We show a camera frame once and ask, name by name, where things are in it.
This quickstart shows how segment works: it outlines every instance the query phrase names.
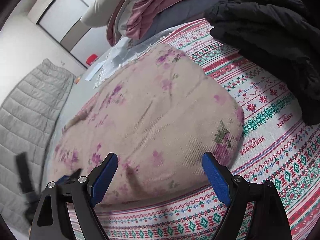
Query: pillow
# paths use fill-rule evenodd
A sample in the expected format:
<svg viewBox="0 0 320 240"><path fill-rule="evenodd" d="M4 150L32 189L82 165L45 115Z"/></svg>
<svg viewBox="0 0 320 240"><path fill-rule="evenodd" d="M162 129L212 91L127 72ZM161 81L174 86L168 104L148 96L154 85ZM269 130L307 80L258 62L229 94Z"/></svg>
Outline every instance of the pillow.
<svg viewBox="0 0 320 240"><path fill-rule="evenodd" d="M106 26L122 0L95 0L80 21L89 27Z"/></svg>
<svg viewBox="0 0 320 240"><path fill-rule="evenodd" d="M143 35L140 40L134 40L133 45L140 44L168 28L203 18L204 11L211 8L212 5L218 1L219 0L183 0L170 6L156 15L146 34Z"/></svg>
<svg viewBox="0 0 320 240"><path fill-rule="evenodd" d="M244 122L242 108L221 85L164 44L107 79L79 116L56 147L49 177L56 181L78 168L87 176L114 152L119 164L104 204L208 184L202 154L211 151L228 165Z"/></svg>

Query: gray blanket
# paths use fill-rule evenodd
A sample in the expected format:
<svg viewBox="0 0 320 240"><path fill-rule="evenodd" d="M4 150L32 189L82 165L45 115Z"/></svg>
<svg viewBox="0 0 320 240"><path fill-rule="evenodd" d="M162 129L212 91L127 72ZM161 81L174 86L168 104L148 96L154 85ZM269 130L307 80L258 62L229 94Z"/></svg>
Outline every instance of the gray blanket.
<svg viewBox="0 0 320 240"><path fill-rule="evenodd" d="M27 233L25 198L15 155L28 153L31 179L39 192L45 153L75 76L48 59L12 90L0 108L0 212L9 226Z"/></svg>

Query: blue gripper pad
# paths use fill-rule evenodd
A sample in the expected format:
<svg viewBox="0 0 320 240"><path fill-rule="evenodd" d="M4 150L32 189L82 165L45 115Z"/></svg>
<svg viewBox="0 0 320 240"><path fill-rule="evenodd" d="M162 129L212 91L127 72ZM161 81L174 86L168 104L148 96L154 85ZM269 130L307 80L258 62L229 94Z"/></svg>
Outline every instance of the blue gripper pad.
<svg viewBox="0 0 320 240"><path fill-rule="evenodd" d="M202 156L202 167L217 195L218 200L226 206L230 206L231 198L229 195L229 186L207 153Z"/></svg>
<svg viewBox="0 0 320 240"><path fill-rule="evenodd" d="M108 164L101 172L100 176L96 179L92 185L92 197L90 203L92 207L95 207L96 204L100 203L107 192L107 189L113 179L114 174L118 168L118 157L113 155L109 160Z"/></svg>

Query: floral cushion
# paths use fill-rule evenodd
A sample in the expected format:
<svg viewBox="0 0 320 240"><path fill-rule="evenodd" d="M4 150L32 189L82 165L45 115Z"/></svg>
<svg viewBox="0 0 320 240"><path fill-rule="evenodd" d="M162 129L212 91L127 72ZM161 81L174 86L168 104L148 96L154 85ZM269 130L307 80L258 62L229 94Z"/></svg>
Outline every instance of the floral cushion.
<svg viewBox="0 0 320 240"><path fill-rule="evenodd" d="M108 204L207 184L202 154L211 151L228 165L244 121L221 85L164 44L107 79L79 116L56 147L50 180L78 168L88 175L114 152L119 164L103 200Z"/></svg>

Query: red and green patterned fabric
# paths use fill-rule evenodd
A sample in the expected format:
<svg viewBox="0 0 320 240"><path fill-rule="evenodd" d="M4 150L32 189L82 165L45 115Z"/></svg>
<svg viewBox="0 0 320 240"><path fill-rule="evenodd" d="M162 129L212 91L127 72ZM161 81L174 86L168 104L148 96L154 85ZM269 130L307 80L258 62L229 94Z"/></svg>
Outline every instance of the red and green patterned fabric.
<svg viewBox="0 0 320 240"><path fill-rule="evenodd" d="M229 169L249 182L273 181L292 239L305 239L320 215L320 126L306 126L286 85L240 56L237 49L213 39L211 28L207 21L198 20L161 42L186 52L242 106L243 137ZM252 208L249 203L238 239L245 237ZM97 216L110 239L209 240L225 211L207 186L158 205L97 212ZM77 239L84 239L75 213L70 211L70 217Z"/></svg>

